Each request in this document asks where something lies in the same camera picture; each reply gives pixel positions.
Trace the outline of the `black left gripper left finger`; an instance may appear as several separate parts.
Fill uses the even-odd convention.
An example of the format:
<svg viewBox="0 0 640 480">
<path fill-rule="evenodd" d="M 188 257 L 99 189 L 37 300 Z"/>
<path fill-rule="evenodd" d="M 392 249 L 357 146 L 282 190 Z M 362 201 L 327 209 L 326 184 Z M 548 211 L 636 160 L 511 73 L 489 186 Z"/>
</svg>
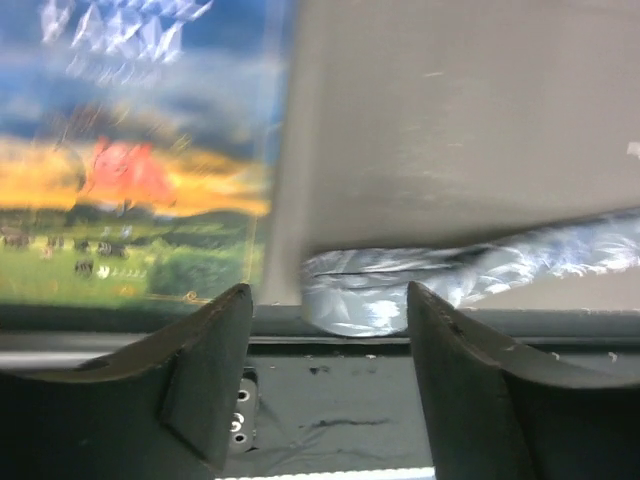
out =
<svg viewBox="0 0 640 480">
<path fill-rule="evenodd" d="M 73 369 L 1 375 L 5 479 L 213 479 L 226 462 L 251 289 Z"/>
</svg>

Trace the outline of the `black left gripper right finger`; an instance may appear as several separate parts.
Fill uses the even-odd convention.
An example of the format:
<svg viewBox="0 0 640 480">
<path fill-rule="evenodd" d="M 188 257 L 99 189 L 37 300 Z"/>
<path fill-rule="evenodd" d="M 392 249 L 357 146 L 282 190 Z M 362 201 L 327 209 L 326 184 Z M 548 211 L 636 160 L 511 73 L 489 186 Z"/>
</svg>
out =
<svg viewBox="0 0 640 480">
<path fill-rule="evenodd" d="M 636 479 L 639 381 L 566 363 L 407 288 L 439 479 Z"/>
</svg>

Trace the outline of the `grey blue patterned tie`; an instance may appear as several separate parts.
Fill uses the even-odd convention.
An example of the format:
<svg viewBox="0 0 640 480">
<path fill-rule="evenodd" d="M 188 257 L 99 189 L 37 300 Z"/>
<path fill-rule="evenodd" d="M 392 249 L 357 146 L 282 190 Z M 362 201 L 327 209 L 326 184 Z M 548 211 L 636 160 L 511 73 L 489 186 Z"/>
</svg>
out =
<svg viewBox="0 0 640 480">
<path fill-rule="evenodd" d="M 411 282 L 460 307 L 546 278 L 617 273 L 638 264 L 636 208 L 464 247 L 334 250 L 303 262 L 302 314 L 334 335 L 383 337 L 406 329 Z"/>
</svg>

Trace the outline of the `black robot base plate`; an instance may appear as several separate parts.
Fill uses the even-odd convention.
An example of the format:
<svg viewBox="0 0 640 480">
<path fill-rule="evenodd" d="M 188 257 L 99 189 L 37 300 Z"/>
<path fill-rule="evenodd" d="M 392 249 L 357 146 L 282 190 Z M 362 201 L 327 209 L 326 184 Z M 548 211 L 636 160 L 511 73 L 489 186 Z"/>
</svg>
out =
<svg viewBox="0 0 640 480">
<path fill-rule="evenodd" d="M 639 373 L 633 312 L 475 310 L 474 319 L 610 374 Z M 405 333 L 346 338 L 294 306 L 261 306 L 247 366 L 257 378 L 253 442 L 227 478 L 429 479 L 432 461 Z"/>
</svg>

